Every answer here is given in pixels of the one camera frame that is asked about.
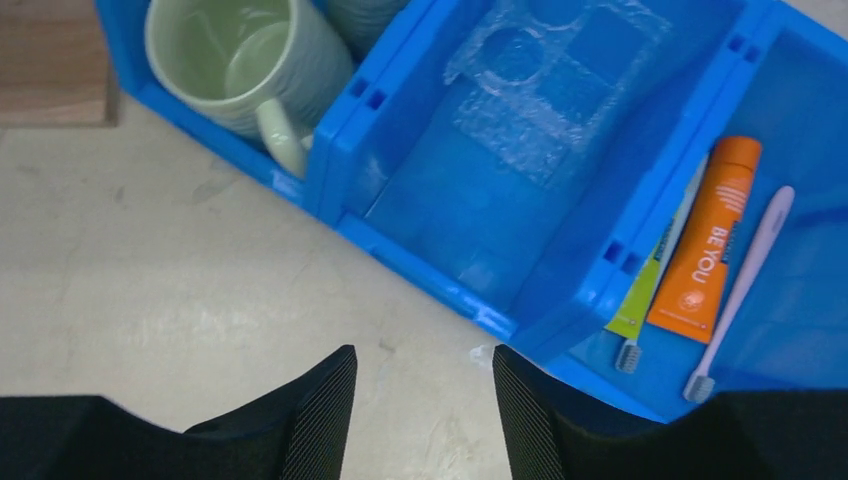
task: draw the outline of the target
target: brown wood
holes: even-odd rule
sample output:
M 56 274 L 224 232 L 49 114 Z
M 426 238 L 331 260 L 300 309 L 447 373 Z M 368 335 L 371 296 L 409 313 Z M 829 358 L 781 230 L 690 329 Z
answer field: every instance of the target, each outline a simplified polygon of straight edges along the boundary
M 94 0 L 0 0 L 0 126 L 114 125 Z

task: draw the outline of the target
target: mug rim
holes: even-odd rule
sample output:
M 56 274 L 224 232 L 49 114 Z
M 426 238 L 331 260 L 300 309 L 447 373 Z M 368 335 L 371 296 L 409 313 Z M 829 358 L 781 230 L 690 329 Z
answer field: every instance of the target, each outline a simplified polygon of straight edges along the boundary
M 147 61 L 150 64 L 150 69 L 153 71 L 154 76 L 165 87 L 170 93 L 174 94 L 177 97 L 180 97 L 183 101 L 189 104 L 197 105 L 200 108 L 219 108 L 219 107 L 227 107 L 233 104 L 244 103 L 250 100 L 251 97 L 256 96 L 259 91 L 264 88 L 266 85 L 271 83 L 274 76 L 277 72 L 280 71 L 283 64 L 289 58 L 292 49 L 292 40 L 295 38 L 298 29 L 300 28 L 299 24 L 302 22 L 295 21 L 300 14 L 300 1 L 301 0 L 285 0 L 289 6 L 289 32 L 288 37 L 286 37 L 286 46 L 283 48 L 283 52 L 280 55 L 280 58 L 277 60 L 277 63 L 274 64 L 274 68 L 271 69 L 271 72 L 262 79 L 261 82 L 256 84 L 253 88 L 244 92 L 235 97 L 222 98 L 222 99 L 209 99 L 209 98 L 201 98 L 195 95 L 192 95 L 182 88 L 178 87 L 176 83 L 174 83 L 170 76 L 164 71 L 164 69 L 159 64 L 159 55 L 156 52 L 154 45 L 154 32 L 153 32 L 153 21 L 154 15 L 157 13 L 155 9 L 159 8 L 161 4 L 165 2 L 175 1 L 175 0 L 151 0 L 150 7 L 147 11 L 147 19 L 144 24 L 144 42 L 145 42 L 145 50 L 147 53 Z

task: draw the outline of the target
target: green mug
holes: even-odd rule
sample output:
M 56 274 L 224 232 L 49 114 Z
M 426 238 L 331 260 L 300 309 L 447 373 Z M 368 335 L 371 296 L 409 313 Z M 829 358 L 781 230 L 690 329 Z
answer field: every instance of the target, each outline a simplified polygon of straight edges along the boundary
M 353 76 L 350 52 L 310 0 L 152 0 L 145 46 L 162 86 L 261 140 L 299 178 L 312 130 Z

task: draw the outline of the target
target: toothbrush handle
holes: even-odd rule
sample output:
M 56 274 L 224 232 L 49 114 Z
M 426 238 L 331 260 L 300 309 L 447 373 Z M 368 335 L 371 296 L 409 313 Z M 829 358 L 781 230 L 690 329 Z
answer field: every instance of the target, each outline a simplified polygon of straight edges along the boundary
M 733 323 L 733 319 L 739 312 L 742 302 L 748 295 L 751 285 L 760 273 L 763 263 L 766 261 L 769 252 L 774 246 L 780 230 L 789 216 L 789 209 L 792 208 L 792 203 L 795 201 L 795 190 L 792 187 L 786 186 L 777 191 L 769 203 L 765 215 L 760 221 L 760 226 L 757 228 L 757 233 L 754 235 L 754 240 L 751 241 L 751 247 L 748 249 L 748 254 L 745 261 L 742 263 L 742 268 L 739 270 L 739 275 L 736 277 L 736 283 L 733 285 L 733 290 L 727 299 L 727 304 L 724 311 L 719 317 L 718 325 L 716 326 L 713 339 L 707 346 L 707 351 L 704 354 L 702 364 L 711 364 L 715 358 L 721 343 L 724 341 L 724 336 L 727 330 Z

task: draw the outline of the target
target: orange toothpaste tube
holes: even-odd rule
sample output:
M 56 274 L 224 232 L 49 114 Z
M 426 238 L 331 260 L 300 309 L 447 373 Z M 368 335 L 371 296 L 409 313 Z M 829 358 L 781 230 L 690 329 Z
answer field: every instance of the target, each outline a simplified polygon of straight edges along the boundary
M 649 323 L 699 342 L 712 339 L 734 234 L 761 154 L 762 145 L 748 137 L 716 145 Z

